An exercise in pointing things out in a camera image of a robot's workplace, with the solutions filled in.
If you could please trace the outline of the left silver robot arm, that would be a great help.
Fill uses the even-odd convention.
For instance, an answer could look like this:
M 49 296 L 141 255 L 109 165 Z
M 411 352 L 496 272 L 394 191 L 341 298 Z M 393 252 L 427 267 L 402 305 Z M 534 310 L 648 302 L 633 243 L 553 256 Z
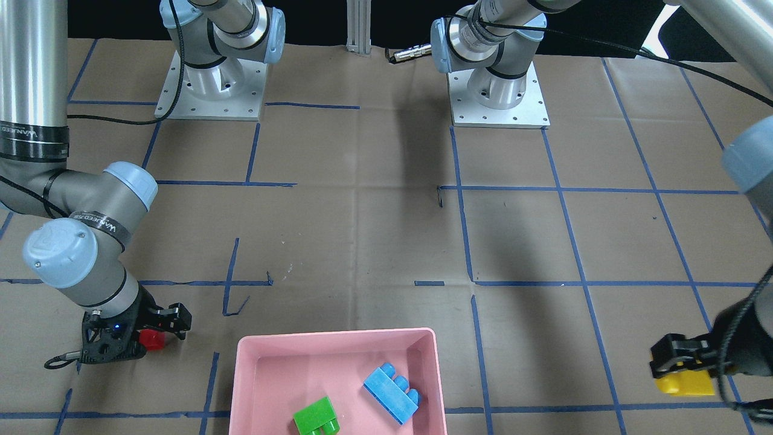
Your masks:
M 771 2 L 676 1 L 688 14 L 685 42 L 669 39 L 676 52 L 660 61 L 735 61 L 764 91 L 715 72 L 698 74 L 771 106 Z M 510 109 L 524 95 L 525 72 L 539 42 L 547 53 L 601 53 L 643 57 L 646 33 L 663 1 L 475 1 L 431 25 L 432 57 L 442 73 L 472 71 L 469 88 L 478 107 Z M 771 375 L 771 272 L 746 299 L 721 311 L 708 333 L 687 338 L 669 333 L 651 349 L 656 380 L 676 375 Z

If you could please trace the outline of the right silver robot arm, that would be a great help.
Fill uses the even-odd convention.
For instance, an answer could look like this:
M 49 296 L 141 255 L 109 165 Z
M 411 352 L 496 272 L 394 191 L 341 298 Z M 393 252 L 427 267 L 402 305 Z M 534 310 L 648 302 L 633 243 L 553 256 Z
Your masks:
M 150 173 L 111 163 L 68 170 L 66 1 L 2 2 L 2 208 L 48 218 L 23 245 L 37 276 L 85 310 L 85 335 L 127 341 L 141 329 L 183 337 L 190 316 L 160 308 L 120 261 L 158 192 Z M 176 42 L 172 91 L 153 121 L 257 118 L 265 68 L 280 60 L 286 19 L 260 1 L 163 1 Z

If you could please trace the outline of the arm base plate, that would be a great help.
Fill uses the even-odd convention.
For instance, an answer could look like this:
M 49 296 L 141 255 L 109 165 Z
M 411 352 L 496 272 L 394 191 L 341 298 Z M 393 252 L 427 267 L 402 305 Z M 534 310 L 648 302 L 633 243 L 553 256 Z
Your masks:
M 485 68 L 446 75 L 455 127 L 546 129 L 551 125 L 533 63 L 513 80 Z
M 209 69 L 184 68 L 169 119 L 259 121 L 269 65 L 226 58 Z

